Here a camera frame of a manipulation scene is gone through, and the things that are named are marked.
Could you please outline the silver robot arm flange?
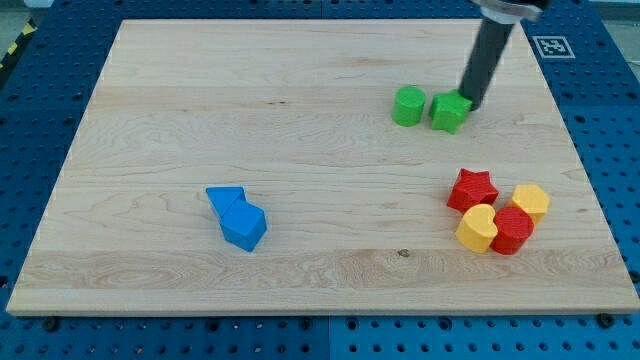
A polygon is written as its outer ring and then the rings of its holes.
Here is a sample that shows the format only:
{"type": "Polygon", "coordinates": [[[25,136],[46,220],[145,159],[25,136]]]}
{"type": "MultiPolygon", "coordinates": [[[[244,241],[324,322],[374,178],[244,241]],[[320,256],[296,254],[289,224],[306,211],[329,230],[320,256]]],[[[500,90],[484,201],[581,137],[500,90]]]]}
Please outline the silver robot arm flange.
{"type": "Polygon", "coordinates": [[[471,0],[481,14],[499,24],[515,24],[522,19],[536,22],[551,0],[471,0]]]}

